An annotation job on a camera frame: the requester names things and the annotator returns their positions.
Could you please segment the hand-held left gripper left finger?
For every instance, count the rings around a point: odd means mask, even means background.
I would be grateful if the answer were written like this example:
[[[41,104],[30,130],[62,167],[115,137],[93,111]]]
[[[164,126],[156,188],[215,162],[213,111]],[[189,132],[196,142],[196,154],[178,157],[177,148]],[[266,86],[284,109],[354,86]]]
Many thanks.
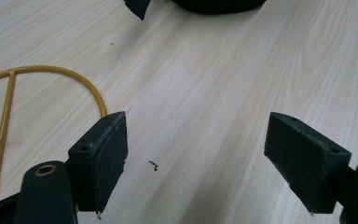
[[[103,212],[124,171],[128,153],[124,111],[99,119],[69,149],[67,164],[80,211]]]

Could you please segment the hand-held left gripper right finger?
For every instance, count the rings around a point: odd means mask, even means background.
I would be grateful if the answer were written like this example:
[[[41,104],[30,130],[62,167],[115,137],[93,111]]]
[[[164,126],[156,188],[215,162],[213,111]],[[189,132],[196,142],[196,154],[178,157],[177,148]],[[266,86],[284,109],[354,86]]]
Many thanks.
[[[351,153],[299,119],[272,112],[264,154],[308,211],[330,214]]]

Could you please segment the black cloth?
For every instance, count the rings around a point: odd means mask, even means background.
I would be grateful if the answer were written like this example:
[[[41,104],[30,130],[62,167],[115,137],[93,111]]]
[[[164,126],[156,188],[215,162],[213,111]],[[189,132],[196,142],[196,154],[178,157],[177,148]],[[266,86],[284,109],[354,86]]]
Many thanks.
[[[253,10],[267,0],[171,0],[190,12],[215,15]],[[141,21],[145,18],[151,0],[124,0],[127,8]]]

